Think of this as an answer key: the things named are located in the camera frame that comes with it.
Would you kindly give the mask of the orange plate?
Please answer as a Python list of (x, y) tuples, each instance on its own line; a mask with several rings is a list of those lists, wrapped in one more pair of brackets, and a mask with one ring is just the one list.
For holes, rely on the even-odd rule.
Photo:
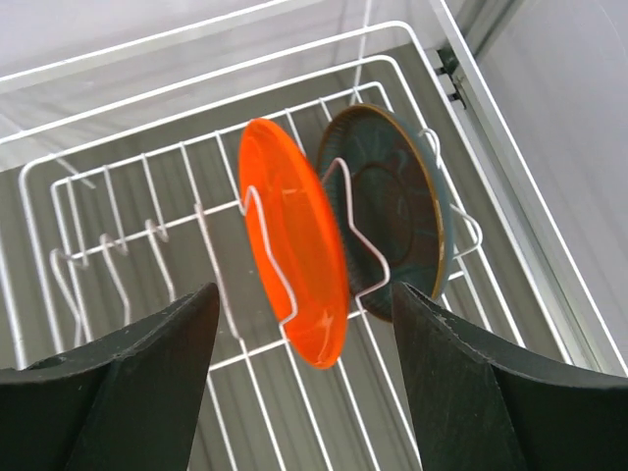
[(239, 188), (255, 187), (263, 210), (245, 216), (252, 253), (277, 320), (318, 369), (338, 360), (349, 288), (336, 219), (318, 176), (276, 123), (250, 121), (238, 152)]

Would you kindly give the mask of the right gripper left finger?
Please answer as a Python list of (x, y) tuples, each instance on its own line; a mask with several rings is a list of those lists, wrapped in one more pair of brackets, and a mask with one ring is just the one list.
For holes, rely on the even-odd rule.
[(219, 315), (207, 284), (101, 339), (2, 370), (2, 469), (186, 469)]

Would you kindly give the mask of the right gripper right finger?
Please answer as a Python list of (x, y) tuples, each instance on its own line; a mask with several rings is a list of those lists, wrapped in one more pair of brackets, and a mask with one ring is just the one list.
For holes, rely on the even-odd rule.
[(426, 470), (624, 470), (627, 380), (561, 363), (392, 286), (402, 377)]

